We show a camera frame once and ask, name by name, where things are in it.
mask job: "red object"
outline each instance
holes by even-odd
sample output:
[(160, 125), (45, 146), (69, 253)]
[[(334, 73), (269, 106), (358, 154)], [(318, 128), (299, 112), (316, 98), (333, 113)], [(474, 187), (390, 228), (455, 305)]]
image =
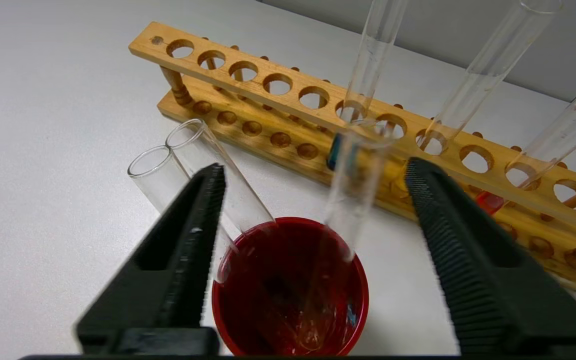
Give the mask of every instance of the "red object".
[(260, 224), (235, 240), (238, 256), (224, 256), (220, 271), (227, 272), (226, 281), (212, 285), (212, 312), (219, 335), (236, 356), (347, 355), (368, 316), (368, 281), (359, 258), (355, 256), (346, 266), (345, 292), (336, 294), (343, 301), (333, 301), (335, 314), (343, 318), (334, 319), (320, 349), (306, 351), (296, 345), (300, 312), (295, 294), (306, 293), (309, 276), (321, 260), (319, 251), (330, 249), (331, 242), (342, 251), (345, 243), (311, 219), (277, 218), (276, 223), (281, 235), (269, 237), (274, 224)]
[(482, 191), (475, 198), (475, 202), (477, 202), (477, 205), (479, 205), (483, 211), (487, 212), (488, 215), (494, 215), (504, 207), (506, 200), (501, 196), (497, 196), (496, 194)]

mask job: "red plastic bowl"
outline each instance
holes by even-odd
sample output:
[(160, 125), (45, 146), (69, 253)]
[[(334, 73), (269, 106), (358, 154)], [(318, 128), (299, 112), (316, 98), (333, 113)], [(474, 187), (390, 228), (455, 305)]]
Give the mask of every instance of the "red plastic bowl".
[[(255, 275), (264, 284), (271, 284), (276, 280), (273, 269), (276, 267), (286, 266), (295, 269), (306, 269), (312, 271), (314, 260), (317, 258), (318, 243), (320, 239), (328, 235), (330, 238), (342, 244), (339, 235), (329, 230), (326, 226), (306, 218), (285, 217), (276, 219), (281, 234), (283, 236), (269, 238), (268, 229), (272, 227), (267, 223), (260, 224), (242, 234), (235, 244), (240, 254), (245, 254), (246, 263), (253, 264), (251, 268), (264, 269), (255, 271)], [(298, 254), (299, 264), (295, 262), (294, 257), (286, 255), (287, 253)], [(232, 271), (229, 264), (229, 255), (224, 256), (222, 260), (222, 273), (226, 274), (226, 281), (220, 284), (212, 284), (212, 312), (214, 314), (217, 331), (221, 336), (224, 344), (236, 356), (253, 356), (253, 355), (276, 355), (272, 348), (268, 346), (255, 333), (259, 333), (253, 328), (253, 321), (242, 317), (247, 312), (254, 312), (260, 305), (255, 303), (250, 294), (255, 292), (260, 286), (259, 280), (251, 280), (252, 276), (246, 271)], [(316, 356), (344, 356), (355, 346), (359, 336), (364, 330), (366, 317), (368, 316), (368, 281), (364, 267), (355, 255), (350, 265), (350, 272), (347, 276), (346, 296), (348, 306), (354, 314), (354, 328), (345, 336), (345, 341), (334, 348), (326, 348), (323, 352), (309, 353)]]

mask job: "white table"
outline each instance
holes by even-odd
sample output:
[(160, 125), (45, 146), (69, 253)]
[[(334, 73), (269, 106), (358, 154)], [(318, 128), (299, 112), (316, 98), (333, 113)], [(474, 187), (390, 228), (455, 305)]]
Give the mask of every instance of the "white table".
[[(157, 219), (126, 176), (176, 125), (160, 69), (128, 53), (150, 21), (343, 86), (360, 39), (253, 0), (0, 2), (0, 359), (77, 352), (73, 323)], [(434, 116), (462, 72), (394, 48), (377, 98)], [(564, 106), (502, 84), (467, 130), (525, 146)], [(227, 149), (275, 216), (322, 220), (325, 187)], [(457, 353), (421, 231), (374, 209), (357, 252), (371, 293), (352, 353)]]

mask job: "white surface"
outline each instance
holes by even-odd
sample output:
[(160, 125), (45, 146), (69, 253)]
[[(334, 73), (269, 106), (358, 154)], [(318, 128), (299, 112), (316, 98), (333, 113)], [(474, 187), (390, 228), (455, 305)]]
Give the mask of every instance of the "white surface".
[[(368, 0), (260, 1), (359, 34), (371, 6)], [(410, 0), (396, 44), (465, 68), (513, 3), (512, 0)], [(506, 80), (558, 99), (573, 100), (576, 96), (576, 0), (563, 0), (563, 10), (521, 57)]]
[[(126, 175), (176, 125), (160, 69), (128, 52), (150, 21), (344, 86), (359, 44), (253, 0), (0, 2), (0, 359), (77, 352), (73, 323), (157, 218)], [(462, 71), (395, 48), (377, 96), (434, 116)], [(471, 131), (524, 146), (564, 105), (502, 84)], [(326, 188), (227, 149), (275, 216), (321, 220)], [(370, 313), (352, 353), (456, 353), (420, 230), (375, 209), (357, 253)]]

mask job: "rack hole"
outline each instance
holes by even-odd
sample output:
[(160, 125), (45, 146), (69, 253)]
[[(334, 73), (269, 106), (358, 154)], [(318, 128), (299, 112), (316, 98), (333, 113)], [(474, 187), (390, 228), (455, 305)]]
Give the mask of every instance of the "rack hole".
[(171, 58), (182, 59), (192, 54), (195, 45), (189, 39), (176, 39), (168, 44), (166, 52)]
[(319, 153), (320, 150), (318, 150), (317, 146), (311, 143), (302, 143), (301, 145), (297, 146), (297, 155), (305, 160), (312, 160), (316, 158)]
[(512, 225), (505, 222), (498, 222), (497, 225), (499, 225), (499, 228), (502, 228), (506, 233), (508, 233), (511, 239), (517, 240), (517, 230), (515, 230)]
[(430, 130), (428, 135), (426, 135), (426, 130), (421, 130), (416, 133), (414, 140), (417, 146), (427, 154), (440, 155), (444, 152), (446, 138), (441, 132)]
[(192, 111), (197, 114), (205, 115), (211, 112), (213, 109), (213, 105), (208, 101), (198, 101), (195, 105), (192, 106)]
[(354, 100), (341, 100), (334, 107), (334, 112), (336, 112), (336, 116), (338, 116), (339, 119), (346, 121), (346, 123), (366, 117), (366, 109)]
[(249, 82), (253, 80), (257, 76), (258, 71), (259, 69), (256, 64), (250, 61), (238, 61), (228, 69), (229, 75), (238, 82)]
[(553, 244), (541, 237), (533, 236), (528, 240), (528, 250), (542, 259), (550, 259), (555, 254)]
[(261, 134), (261, 124), (257, 121), (246, 121), (241, 130), (249, 137), (256, 137)]
[(226, 55), (217, 50), (204, 51), (197, 57), (197, 64), (208, 70), (219, 69), (224, 66), (224, 63), (226, 63)]
[(164, 38), (161, 37), (161, 36), (153, 36), (153, 37), (150, 39), (150, 43), (151, 43), (152, 45), (159, 45), (159, 44), (161, 44), (161, 43), (163, 43), (163, 42), (164, 42)]
[(527, 183), (528, 179), (534, 178), (535, 175), (537, 175), (537, 171), (523, 162), (515, 162), (512, 166), (505, 167), (505, 178), (508, 182), (524, 191), (534, 191), (541, 185), (541, 177)]
[(468, 170), (485, 174), (495, 164), (492, 154), (478, 145), (466, 145), (459, 150), (459, 159)]
[(553, 186), (557, 200), (563, 205), (576, 210), (576, 181), (567, 178), (558, 180)]
[(299, 91), (299, 102), (310, 109), (321, 109), (329, 100), (328, 92), (318, 86), (307, 86)]
[(406, 121), (395, 114), (382, 114), (377, 116), (377, 128), (382, 127), (392, 128), (391, 136), (394, 139), (401, 139), (404, 137), (404, 135), (406, 135), (406, 130), (408, 129)]
[(275, 132), (270, 136), (270, 143), (275, 148), (283, 149), (291, 143), (290, 135), (285, 132)]
[(263, 89), (272, 95), (284, 95), (293, 88), (293, 80), (283, 73), (271, 73), (263, 79)]
[(222, 111), (217, 115), (217, 122), (221, 125), (233, 125), (237, 121), (237, 114), (232, 111)]

